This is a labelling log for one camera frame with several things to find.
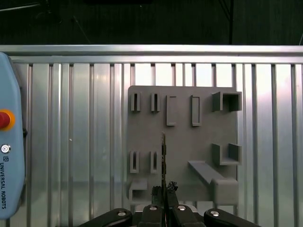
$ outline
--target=yellow ring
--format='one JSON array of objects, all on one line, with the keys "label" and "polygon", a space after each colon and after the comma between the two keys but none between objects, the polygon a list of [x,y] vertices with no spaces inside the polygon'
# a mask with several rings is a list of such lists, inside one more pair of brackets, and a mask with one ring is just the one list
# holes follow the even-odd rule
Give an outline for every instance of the yellow ring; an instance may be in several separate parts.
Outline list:
[{"label": "yellow ring", "polygon": [[1,131],[8,131],[8,130],[12,129],[15,125],[15,122],[16,122],[16,118],[15,118],[15,115],[13,114],[13,112],[11,112],[10,110],[0,110],[0,112],[6,113],[10,118],[9,125],[6,126],[3,129],[0,129],[0,130]]}]

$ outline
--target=aluminum profile wall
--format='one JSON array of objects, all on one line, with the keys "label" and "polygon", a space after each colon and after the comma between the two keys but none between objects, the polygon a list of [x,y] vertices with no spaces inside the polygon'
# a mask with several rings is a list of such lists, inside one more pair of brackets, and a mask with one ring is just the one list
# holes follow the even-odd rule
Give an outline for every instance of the aluminum profile wall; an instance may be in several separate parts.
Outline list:
[{"label": "aluminum profile wall", "polygon": [[[240,203],[261,226],[303,227],[302,47],[0,46],[22,79],[27,182],[0,227],[77,225],[127,207],[131,85],[243,92]],[[211,202],[185,201],[200,212]],[[230,207],[224,209],[233,212]]]}]

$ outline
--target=dark background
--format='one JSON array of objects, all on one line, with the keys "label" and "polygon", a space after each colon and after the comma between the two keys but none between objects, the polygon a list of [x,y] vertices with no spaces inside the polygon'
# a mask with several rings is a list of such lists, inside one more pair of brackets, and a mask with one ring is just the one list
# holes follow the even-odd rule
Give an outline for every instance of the dark background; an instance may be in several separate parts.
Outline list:
[{"label": "dark background", "polygon": [[[219,0],[84,1],[1,0],[0,44],[229,44]],[[233,21],[233,44],[298,45],[303,0],[234,0]]]}]

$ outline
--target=gray pegboard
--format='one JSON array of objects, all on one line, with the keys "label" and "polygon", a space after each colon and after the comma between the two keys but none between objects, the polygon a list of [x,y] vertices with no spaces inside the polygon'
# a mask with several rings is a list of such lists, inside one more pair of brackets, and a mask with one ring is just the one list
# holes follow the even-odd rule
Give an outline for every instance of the gray pegboard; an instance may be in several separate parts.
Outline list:
[{"label": "gray pegboard", "polygon": [[151,199],[161,184],[161,132],[166,133],[167,182],[178,183],[181,201],[237,197],[237,112],[241,93],[232,87],[132,86],[128,90],[127,182],[131,204]]}]

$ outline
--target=red button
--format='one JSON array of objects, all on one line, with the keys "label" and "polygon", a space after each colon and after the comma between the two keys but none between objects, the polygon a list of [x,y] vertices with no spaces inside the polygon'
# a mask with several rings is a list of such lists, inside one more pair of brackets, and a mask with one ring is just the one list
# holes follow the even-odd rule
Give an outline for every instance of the red button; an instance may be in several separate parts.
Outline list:
[{"label": "red button", "polygon": [[6,128],[10,123],[10,117],[7,113],[0,112],[0,129]]}]

